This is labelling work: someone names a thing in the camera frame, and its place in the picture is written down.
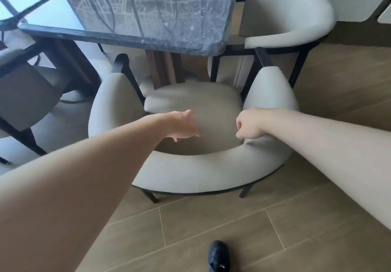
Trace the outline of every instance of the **black marble table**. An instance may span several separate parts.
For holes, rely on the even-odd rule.
[[[21,11],[38,0],[8,1]],[[234,2],[50,0],[18,27],[37,41],[51,42],[75,62],[82,62],[75,53],[82,53],[74,40],[145,49],[154,85],[160,87],[183,81],[180,53],[216,56],[224,51]]]

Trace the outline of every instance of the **chair seat cushion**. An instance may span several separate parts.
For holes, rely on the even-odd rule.
[[[144,105],[148,113],[186,111],[191,109],[202,137],[183,139],[175,143],[163,140],[157,151],[174,155],[202,155],[228,150],[243,142],[236,138],[236,118],[243,104],[232,87],[208,82],[169,85],[153,91]]]

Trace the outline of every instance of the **forearm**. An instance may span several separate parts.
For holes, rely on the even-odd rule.
[[[266,110],[263,129],[314,164],[391,228],[391,133],[291,110]]]
[[[74,271],[168,133],[146,117],[0,177],[2,267]]]

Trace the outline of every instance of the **navy blue shoe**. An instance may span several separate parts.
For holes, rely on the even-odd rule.
[[[229,272],[231,269],[230,252],[220,240],[213,241],[208,254],[209,272]]]

